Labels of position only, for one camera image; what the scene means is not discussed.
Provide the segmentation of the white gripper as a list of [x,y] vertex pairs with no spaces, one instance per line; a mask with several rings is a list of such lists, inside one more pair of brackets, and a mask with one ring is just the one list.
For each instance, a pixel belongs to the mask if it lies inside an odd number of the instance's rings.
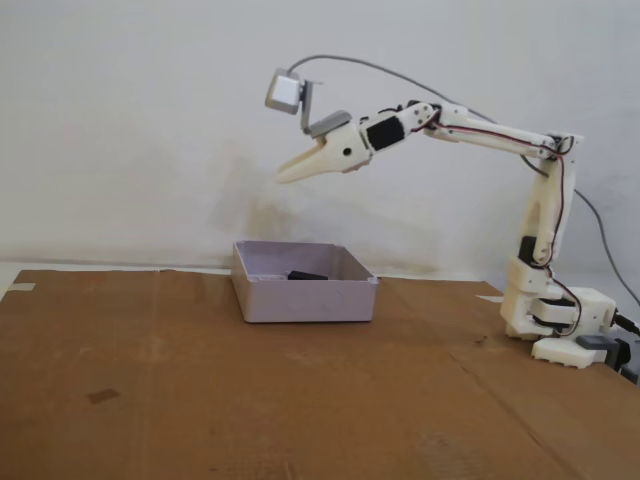
[[371,158],[357,126],[344,125],[325,136],[324,147],[315,146],[281,165],[276,182],[288,184],[325,173],[346,173]]

